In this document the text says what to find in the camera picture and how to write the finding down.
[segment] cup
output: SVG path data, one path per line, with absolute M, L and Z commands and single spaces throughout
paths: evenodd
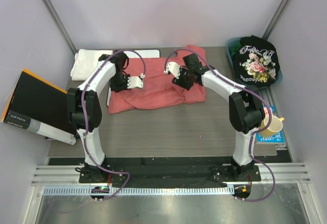
M 271 124 L 269 125 L 269 127 L 266 128 L 265 130 L 259 132 L 259 135 L 261 137 L 270 137 L 270 136 L 273 136 L 274 134 L 278 133 L 283 128 L 283 123 L 282 123 L 283 120 L 284 120 L 284 118 L 278 118 L 276 116 L 272 116 Z M 269 117 L 265 117 L 264 120 L 262 121 L 259 129 L 266 127 L 266 125 L 268 124 L 268 121 L 269 121 Z

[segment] folded white cloth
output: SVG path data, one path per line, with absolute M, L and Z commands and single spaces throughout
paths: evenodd
M 112 54 L 112 50 L 80 49 L 75 54 L 75 63 L 71 71 L 73 81 L 85 81 L 97 67 L 99 58 L 103 54 Z

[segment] reflective metal surface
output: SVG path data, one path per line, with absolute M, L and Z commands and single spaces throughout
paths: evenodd
M 270 189 L 270 184 L 253 185 L 250 197 L 263 197 Z M 44 196 L 36 223 L 301 224 L 309 220 L 297 185 L 280 184 L 270 198 L 259 203 L 243 203 L 230 195 L 117 197 L 103 203 L 93 203 L 85 196 Z

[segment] pink cloth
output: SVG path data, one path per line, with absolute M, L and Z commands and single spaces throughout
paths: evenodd
M 194 50 L 205 58 L 205 50 L 188 45 L 188 49 Z M 169 61 L 184 65 L 183 57 L 191 54 L 188 51 L 177 52 L 177 57 Z M 119 93 L 112 92 L 109 100 L 109 113 L 119 113 L 125 110 L 157 109 L 182 103 L 191 104 L 205 101 L 204 87 L 194 84 L 189 91 L 172 83 L 173 75 L 165 75 L 164 67 L 166 58 L 145 58 L 146 76 L 143 79 L 144 88 L 134 88 Z M 126 73 L 131 76 L 139 76 L 143 72 L 140 59 L 130 59 Z

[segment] white wall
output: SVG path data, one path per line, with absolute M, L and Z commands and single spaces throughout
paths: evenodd
M 327 206 L 326 1 L 291 0 L 269 38 L 283 73 L 282 82 L 273 86 L 277 107 L 285 117 L 292 155 L 305 162 L 323 215 Z
M 262 36 L 281 0 L 51 0 L 75 47 L 224 46 Z
M 73 55 L 41 0 L 0 0 L 0 114 L 23 68 L 65 88 Z M 0 219 L 21 223 L 35 166 L 44 164 L 43 137 L 0 123 Z

